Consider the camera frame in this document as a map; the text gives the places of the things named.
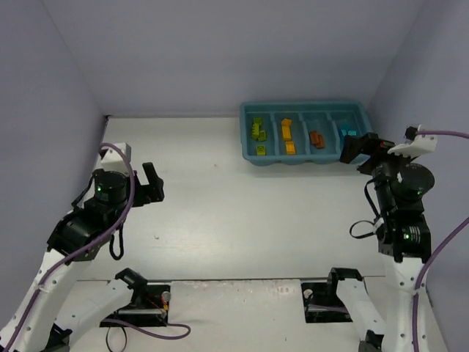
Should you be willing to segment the yellow black striped lego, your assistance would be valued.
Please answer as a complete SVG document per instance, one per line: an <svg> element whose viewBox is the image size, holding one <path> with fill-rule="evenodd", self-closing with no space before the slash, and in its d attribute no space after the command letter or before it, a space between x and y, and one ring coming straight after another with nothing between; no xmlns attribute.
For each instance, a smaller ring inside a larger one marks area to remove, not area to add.
<svg viewBox="0 0 469 352"><path fill-rule="evenodd" d="M293 141L286 141L285 142L285 149L286 149L286 154L287 155L295 155L296 154L295 143Z"/></svg>

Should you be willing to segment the lime green lego brick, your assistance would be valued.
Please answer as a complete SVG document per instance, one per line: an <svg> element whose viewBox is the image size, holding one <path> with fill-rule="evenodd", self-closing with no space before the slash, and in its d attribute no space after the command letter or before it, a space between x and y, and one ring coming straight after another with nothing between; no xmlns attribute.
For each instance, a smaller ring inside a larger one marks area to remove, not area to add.
<svg viewBox="0 0 469 352"><path fill-rule="evenodd" d="M260 135L260 124L253 123L251 126L251 138L257 140Z"/></svg>

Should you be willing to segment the brown lego plate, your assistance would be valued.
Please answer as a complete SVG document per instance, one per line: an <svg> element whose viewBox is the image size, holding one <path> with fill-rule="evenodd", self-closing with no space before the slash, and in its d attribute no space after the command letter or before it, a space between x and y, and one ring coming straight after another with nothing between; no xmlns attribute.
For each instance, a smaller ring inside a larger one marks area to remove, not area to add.
<svg viewBox="0 0 469 352"><path fill-rule="evenodd" d="M320 142L320 135L317 133L317 131L310 131L309 138L312 144L318 144Z"/></svg>

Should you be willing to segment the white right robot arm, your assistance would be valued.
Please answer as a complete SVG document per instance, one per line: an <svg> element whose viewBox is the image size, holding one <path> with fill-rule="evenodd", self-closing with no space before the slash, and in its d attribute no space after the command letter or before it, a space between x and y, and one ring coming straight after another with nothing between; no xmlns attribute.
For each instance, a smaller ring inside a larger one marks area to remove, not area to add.
<svg viewBox="0 0 469 352"><path fill-rule="evenodd" d="M424 342L414 328L419 322L414 302L424 283L424 266L432 255L431 232L424 217L422 197L434 184L433 174L415 163L432 153L436 136L410 135L404 144L381 139L375 133L345 136L340 161L351 163L358 155L368 160L358 171L371 176L378 204L372 235L385 266L388 286L386 317L372 303L358 270L332 268L328 292L344 305L358 333L359 351L413 351Z"/></svg>

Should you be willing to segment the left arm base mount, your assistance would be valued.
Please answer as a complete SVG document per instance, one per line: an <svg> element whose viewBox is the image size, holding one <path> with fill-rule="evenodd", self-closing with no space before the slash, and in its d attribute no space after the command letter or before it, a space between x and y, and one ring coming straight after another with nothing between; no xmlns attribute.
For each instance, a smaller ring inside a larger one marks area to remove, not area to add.
<svg viewBox="0 0 469 352"><path fill-rule="evenodd" d="M171 285L169 283L150 282L143 298L137 298L127 306L108 315L105 320L122 320L133 326L162 327L168 323Z"/></svg>

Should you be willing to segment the lime green sloped lego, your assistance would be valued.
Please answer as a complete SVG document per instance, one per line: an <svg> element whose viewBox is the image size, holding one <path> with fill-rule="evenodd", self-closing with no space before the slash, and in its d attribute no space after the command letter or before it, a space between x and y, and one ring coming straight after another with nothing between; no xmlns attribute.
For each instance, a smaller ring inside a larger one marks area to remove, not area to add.
<svg viewBox="0 0 469 352"><path fill-rule="evenodd" d="M266 148L264 145L257 145L256 146L256 154L258 156L265 156L267 155Z"/></svg>

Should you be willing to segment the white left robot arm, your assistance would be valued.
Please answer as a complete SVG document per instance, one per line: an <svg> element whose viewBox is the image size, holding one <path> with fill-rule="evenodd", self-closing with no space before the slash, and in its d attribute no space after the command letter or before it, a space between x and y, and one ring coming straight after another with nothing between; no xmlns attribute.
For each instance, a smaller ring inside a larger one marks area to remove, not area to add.
<svg viewBox="0 0 469 352"><path fill-rule="evenodd" d="M15 316L1 330L2 351L43 349L60 306L102 246L123 239L122 228L131 208L164 199L163 180L153 163L144 163L148 183L142 185L127 161L122 171L96 169L88 187L92 198L82 207L79 196L48 239L43 262Z"/></svg>

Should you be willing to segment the brown lego brick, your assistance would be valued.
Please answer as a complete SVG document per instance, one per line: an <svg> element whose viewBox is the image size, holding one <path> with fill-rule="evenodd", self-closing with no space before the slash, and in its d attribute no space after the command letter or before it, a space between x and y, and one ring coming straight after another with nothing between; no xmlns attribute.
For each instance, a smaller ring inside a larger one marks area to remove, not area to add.
<svg viewBox="0 0 469 352"><path fill-rule="evenodd" d="M314 145L317 149L324 149L325 148L325 141L324 141L324 138L321 134L317 135L316 142L315 142Z"/></svg>

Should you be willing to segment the lime green curved lego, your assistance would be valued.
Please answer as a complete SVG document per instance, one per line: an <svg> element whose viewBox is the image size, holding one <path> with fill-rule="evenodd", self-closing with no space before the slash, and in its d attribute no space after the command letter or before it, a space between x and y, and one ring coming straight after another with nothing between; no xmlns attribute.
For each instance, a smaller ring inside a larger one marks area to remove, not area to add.
<svg viewBox="0 0 469 352"><path fill-rule="evenodd" d="M266 130L261 130L259 132L258 137L257 137L257 141L258 142L264 142L266 140L267 140L267 132L266 132Z"/></svg>

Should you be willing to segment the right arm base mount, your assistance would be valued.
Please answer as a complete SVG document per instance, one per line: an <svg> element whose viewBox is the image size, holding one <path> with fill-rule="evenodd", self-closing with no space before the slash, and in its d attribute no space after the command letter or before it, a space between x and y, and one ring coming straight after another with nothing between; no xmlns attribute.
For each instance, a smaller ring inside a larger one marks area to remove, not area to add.
<svg viewBox="0 0 469 352"><path fill-rule="evenodd" d="M330 291L326 278L300 281L306 323L352 323L342 300Z"/></svg>

